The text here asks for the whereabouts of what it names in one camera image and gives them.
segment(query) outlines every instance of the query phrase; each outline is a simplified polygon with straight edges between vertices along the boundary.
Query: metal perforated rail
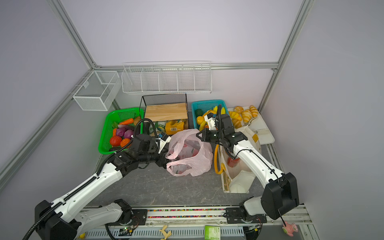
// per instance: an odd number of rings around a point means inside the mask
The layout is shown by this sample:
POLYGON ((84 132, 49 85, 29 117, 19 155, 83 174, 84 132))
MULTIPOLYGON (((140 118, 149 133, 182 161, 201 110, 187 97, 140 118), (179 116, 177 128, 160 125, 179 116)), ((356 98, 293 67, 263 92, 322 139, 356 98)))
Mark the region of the metal perforated rail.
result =
MULTIPOLYGON (((115 238, 162 238, 163 234, 159 231, 161 228, 138 228, 134 230, 132 236, 119 236, 119 229, 111 229, 115 238)), ((166 232, 172 231, 172 237, 175 238, 203 238, 205 227, 168 227, 166 232)), ((243 227, 225 226, 220 227, 222 237, 244 236, 243 227)), ((102 228, 95 228, 86 232, 86 239, 105 239, 109 238, 107 231, 102 228)))

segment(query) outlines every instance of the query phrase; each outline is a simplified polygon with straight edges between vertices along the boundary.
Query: white wire basket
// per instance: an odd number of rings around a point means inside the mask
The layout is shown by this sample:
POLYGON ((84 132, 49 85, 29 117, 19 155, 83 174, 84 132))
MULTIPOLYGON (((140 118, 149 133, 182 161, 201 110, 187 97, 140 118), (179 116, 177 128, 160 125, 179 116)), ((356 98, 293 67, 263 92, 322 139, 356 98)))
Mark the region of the white wire basket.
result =
POLYGON ((108 111, 121 88, 117 71, 93 71, 73 98, 85 111, 108 111))
POLYGON ((142 93, 211 93, 210 62, 138 65, 124 63, 122 90, 128 94, 142 93))

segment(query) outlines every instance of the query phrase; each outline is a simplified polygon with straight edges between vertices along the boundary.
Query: blue plastic basket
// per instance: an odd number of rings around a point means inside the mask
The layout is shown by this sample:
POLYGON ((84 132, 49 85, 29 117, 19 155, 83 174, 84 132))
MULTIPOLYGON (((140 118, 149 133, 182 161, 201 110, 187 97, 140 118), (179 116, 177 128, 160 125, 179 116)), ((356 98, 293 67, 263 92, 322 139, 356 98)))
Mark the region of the blue plastic basket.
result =
POLYGON ((193 127, 199 128, 199 126, 196 122, 196 114, 195 114, 196 109, 200 108, 201 110, 203 110, 203 113, 205 113, 206 111, 213 109, 214 107, 218 106, 219 104, 221 104, 221 106, 223 108, 225 108, 225 112, 228 114, 227 106, 225 105, 225 102, 223 100, 218 99, 218 100, 205 100, 205 101, 193 102, 191 104, 192 117, 193 117, 193 127))

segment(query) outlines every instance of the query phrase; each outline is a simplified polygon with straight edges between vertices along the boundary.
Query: white wall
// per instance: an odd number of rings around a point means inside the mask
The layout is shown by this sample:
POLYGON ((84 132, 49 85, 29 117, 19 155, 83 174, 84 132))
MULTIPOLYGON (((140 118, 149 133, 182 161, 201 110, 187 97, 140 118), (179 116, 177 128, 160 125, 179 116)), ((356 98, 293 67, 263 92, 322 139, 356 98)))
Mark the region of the white wall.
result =
MULTIPOLYGON (((194 101, 222 99, 227 107, 258 107, 265 89, 272 77, 271 69, 213 70, 212 93, 187 94, 188 108, 194 101)), ((138 107, 142 95, 126 94, 122 91, 116 96, 121 108, 138 107)))
POLYGON ((97 64, 276 62, 302 0, 62 0, 97 64))
MULTIPOLYGON (((35 222, 35 206, 69 192, 90 175, 107 112, 71 107, 0 194, 1 239, 22 239, 35 222)), ((40 239, 34 232, 30 240, 40 239)))
POLYGON ((0 3, 0 168, 88 70, 45 0, 0 3))
POLYGON ((382 239, 384 2, 316 0, 263 111, 320 239, 382 239))

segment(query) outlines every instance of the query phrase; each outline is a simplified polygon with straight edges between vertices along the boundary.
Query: green fruit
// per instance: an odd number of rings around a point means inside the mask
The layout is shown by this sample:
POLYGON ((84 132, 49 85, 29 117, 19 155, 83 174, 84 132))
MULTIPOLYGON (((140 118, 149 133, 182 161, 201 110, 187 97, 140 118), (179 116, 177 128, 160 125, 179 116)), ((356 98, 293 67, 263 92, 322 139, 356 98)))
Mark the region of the green fruit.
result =
POLYGON ((196 117, 199 117, 199 116, 202 116, 204 113, 203 113, 203 110, 201 110, 200 108, 196 109, 195 110, 195 115, 196 117))

